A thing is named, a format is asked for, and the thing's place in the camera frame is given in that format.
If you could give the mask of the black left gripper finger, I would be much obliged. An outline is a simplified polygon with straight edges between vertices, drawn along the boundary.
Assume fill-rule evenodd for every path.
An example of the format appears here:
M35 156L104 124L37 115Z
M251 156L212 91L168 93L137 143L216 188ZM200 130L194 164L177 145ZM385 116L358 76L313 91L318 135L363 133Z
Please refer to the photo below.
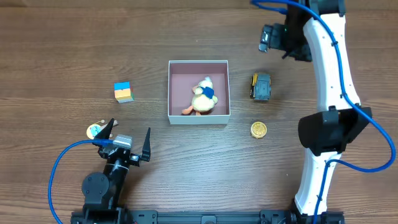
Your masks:
M95 139L109 139L113 126L114 126L114 118L110 119L110 121L107 123L107 125L103 128L99 129L99 133L94 135Z
M141 160L146 162L150 161L150 128L147 130L146 138L142 147Z

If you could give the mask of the grey and yellow toy truck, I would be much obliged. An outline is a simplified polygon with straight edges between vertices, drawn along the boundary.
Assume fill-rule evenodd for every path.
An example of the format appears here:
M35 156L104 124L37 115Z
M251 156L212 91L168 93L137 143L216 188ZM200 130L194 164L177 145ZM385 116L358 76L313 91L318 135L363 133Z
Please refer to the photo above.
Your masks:
M268 101L271 97L271 76L256 72L251 78L250 97L254 100Z

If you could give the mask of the yellow plush duck toy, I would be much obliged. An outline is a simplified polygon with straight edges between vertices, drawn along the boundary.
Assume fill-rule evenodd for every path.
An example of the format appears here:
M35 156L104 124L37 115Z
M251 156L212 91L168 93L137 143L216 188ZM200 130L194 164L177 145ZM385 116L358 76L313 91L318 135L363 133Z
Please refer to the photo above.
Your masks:
M198 85L192 88L194 94L191 105L182 110L183 115L189 115L193 111L197 116L212 110L218 102L210 77L205 77Z

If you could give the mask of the yellow wheel-shaped toy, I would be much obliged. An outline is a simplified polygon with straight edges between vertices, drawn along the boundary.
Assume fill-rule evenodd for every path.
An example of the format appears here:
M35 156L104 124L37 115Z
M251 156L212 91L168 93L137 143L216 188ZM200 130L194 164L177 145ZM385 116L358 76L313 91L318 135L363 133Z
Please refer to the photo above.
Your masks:
M263 138L267 134L267 126L263 122L256 121L252 123L250 132L256 139Z

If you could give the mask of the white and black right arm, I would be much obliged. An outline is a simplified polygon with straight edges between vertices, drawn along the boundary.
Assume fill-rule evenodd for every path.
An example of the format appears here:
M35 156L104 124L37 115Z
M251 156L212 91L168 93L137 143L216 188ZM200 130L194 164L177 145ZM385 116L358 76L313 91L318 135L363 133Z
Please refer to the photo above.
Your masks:
M342 223L342 213L327 210L328 189L342 153L371 122L353 85L345 45L344 1L284 1L283 24L265 25L259 50L312 62L317 82L317 113L298 122L304 148L302 179L294 197L296 223Z

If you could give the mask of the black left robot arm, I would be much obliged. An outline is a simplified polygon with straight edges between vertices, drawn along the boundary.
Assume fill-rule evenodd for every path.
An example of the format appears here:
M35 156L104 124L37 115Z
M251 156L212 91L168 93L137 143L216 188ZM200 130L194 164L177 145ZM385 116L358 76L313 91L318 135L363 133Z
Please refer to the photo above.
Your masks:
M119 134L114 139L109 138L113 126L114 119L111 119L94 138L93 144L98 147L98 154L106 164L102 172L87 175L82 183L84 212L115 210L129 168L139 167L142 161L150 161L150 129L146 133L142 154L135 154L131 152L131 136Z

